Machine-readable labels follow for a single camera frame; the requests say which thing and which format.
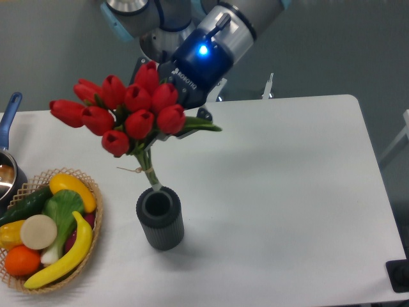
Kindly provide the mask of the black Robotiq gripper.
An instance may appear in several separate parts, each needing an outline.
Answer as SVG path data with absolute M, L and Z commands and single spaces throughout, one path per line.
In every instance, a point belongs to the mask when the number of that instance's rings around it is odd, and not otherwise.
M 218 28 L 209 32 L 203 29 L 194 30 L 177 48 L 171 59 L 158 66 L 160 79 L 169 81 L 178 90 L 178 103 L 185 109 L 199 109 L 195 116 L 186 117 L 185 127 L 181 131 L 176 134 L 159 132 L 156 140 L 166 141 L 171 136 L 183 139 L 204 130 L 204 124 L 213 123 L 212 114 L 201 106 L 206 102 L 209 92 L 233 66 L 232 53 L 215 37 L 218 32 Z M 149 61 L 145 56 L 137 59 L 129 85 L 134 83 L 139 69 Z

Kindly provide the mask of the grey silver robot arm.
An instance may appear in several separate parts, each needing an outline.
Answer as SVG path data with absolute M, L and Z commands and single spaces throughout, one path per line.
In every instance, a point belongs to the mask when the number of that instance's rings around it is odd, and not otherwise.
M 224 76 L 253 46 L 289 1 L 103 1 L 100 8 L 116 36 L 138 39 L 160 80 L 175 85 L 180 104 L 211 121 L 206 102 L 217 100 Z

